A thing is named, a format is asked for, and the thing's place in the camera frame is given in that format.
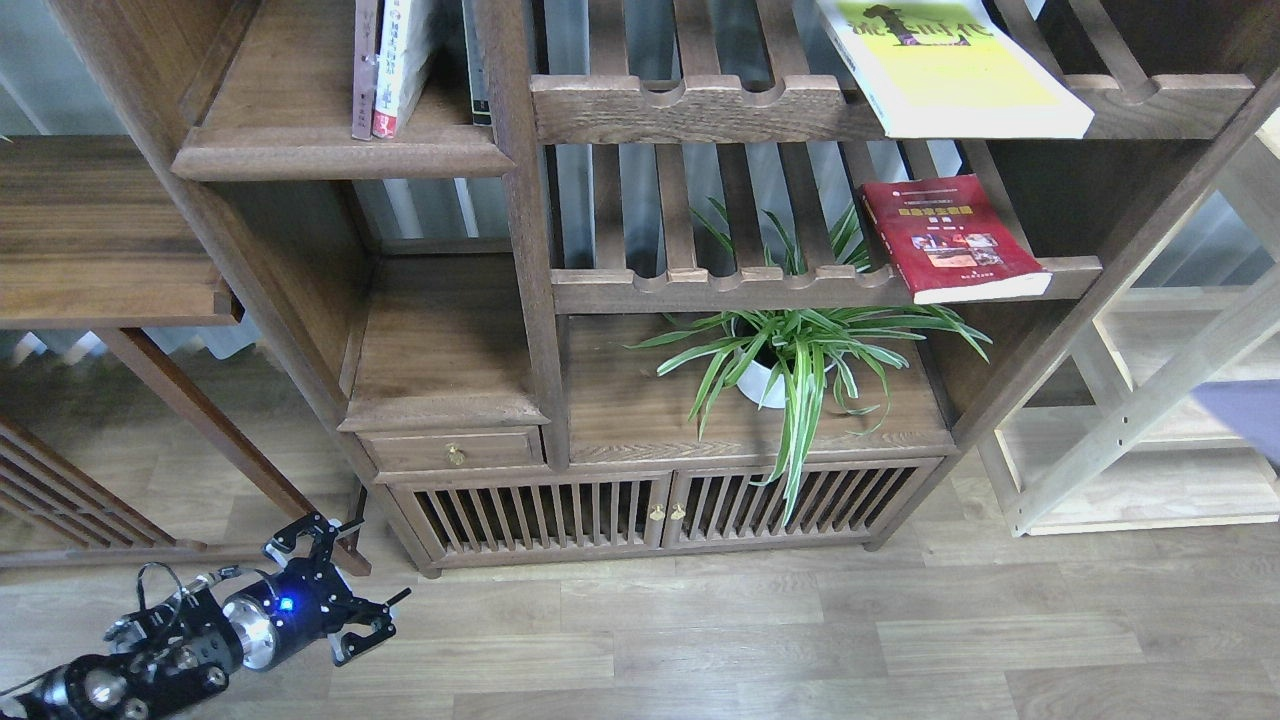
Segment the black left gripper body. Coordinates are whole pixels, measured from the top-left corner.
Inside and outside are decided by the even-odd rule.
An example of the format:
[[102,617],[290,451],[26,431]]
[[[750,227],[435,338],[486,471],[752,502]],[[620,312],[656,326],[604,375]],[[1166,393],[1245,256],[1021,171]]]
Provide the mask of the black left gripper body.
[[239,638],[243,666],[268,671],[323,637],[334,664],[353,659],[342,628],[353,616],[353,593],[334,568],[289,568],[232,594],[221,611]]

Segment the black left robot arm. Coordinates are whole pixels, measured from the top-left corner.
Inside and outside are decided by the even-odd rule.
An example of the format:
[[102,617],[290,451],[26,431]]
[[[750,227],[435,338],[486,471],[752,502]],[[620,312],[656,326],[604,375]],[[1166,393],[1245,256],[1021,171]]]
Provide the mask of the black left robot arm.
[[141,603],[105,633],[109,651],[87,653],[3,692],[5,719],[164,719],[228,688],[242,669],[266,673],[328,639],[343,666],[390,639],[390,602],[352,593],[332,560],[335,542],[358,528],[317,514],[278,530],[262,548],[279,571],[218,600],[212,588],[238,565]]

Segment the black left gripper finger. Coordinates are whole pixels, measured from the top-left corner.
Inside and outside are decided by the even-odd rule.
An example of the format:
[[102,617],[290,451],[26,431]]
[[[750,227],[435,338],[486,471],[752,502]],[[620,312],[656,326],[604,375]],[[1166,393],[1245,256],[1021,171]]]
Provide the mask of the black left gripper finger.
[[294,556],[300,538],[307,537],[307,556],[311,559],[332,561],[351,573],[366,573],[366,557],[356,550],[356,541],[348,539],[358,533],[362,524],[362,518],[340,523],[311,512],[276,530],[262,546],[262,555],[284,568]]
[[[348,591],[334,594],[328,601],[328,639],[330,641],[334,665],[343,667],[361,653],[370,651],[396,634],[396,624],[390,607],[411,594],[411,588],[403,588],[387,602],[374,603],[370,600],[353,596]],[[370,626],[366,635],[346,632],[347,625]]]

